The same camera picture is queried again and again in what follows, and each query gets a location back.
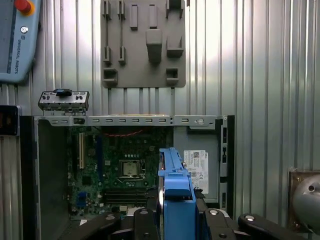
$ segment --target red emergency stop button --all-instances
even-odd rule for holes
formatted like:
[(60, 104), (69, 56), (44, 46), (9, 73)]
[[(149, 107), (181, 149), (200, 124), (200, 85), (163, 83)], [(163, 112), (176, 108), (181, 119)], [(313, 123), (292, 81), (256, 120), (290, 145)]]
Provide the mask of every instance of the red emergency stop button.
[(28, 14), (31, 11), (31, 4), (27, 0), (15, 0), (14, 6), (23, 14)]

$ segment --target cable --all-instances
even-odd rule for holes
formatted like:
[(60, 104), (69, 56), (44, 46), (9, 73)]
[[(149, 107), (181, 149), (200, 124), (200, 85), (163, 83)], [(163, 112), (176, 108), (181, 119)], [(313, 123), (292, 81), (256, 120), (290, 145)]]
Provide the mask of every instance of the cable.
[(104, 133), (104, 135), (106, 135), (106, 136), (108, 136), (108, 137), (114, 137), (114, 138), (117, 138), (117, 137), (123, 138), (123, 137), (130, 137), (130, 136), (133, 136), (133, 135), (142, 133), (143, 131), (144, 131), (144, 129), (141, 129), (141, 130), (139, 130), (139, 131), (130, 132), (130, 133), (127, 133), (127, 134), (110, 134), (110, 133)]

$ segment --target white label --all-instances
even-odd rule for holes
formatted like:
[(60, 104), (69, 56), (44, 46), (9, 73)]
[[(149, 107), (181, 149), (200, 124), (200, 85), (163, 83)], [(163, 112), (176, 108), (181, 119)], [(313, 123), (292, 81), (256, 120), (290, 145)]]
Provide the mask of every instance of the white label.
[(79, 226), (81, 226), (82, 224), (85, 224), (87, 222), (87, 220), (86, 219), (81, 219), (81, 221), (80, 221), (80, 225)]
[(208, 153), (205, 150), (184, 151), (184, 162), (188, 169), (194, 188), (202, 189), (203, 194), (209, 193)]

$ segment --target gray tool holder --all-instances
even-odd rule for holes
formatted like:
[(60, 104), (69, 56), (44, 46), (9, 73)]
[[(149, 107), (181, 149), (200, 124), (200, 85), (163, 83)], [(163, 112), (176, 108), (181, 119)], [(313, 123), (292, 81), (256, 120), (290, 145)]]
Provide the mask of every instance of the gray tool holder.
[(102, 0), (102, 85), (184, 87), (184, 8), (184, 0)]

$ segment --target motherboard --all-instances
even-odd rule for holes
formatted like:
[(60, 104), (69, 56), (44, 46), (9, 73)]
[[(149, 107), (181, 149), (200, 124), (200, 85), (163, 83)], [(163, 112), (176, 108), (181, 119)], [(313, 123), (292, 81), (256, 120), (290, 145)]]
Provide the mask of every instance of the motherboard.
[(70, 127), (67, 200), (73, 219), (145, 207), (157, 187), (159, 149), (171, 145), (165, 127)]

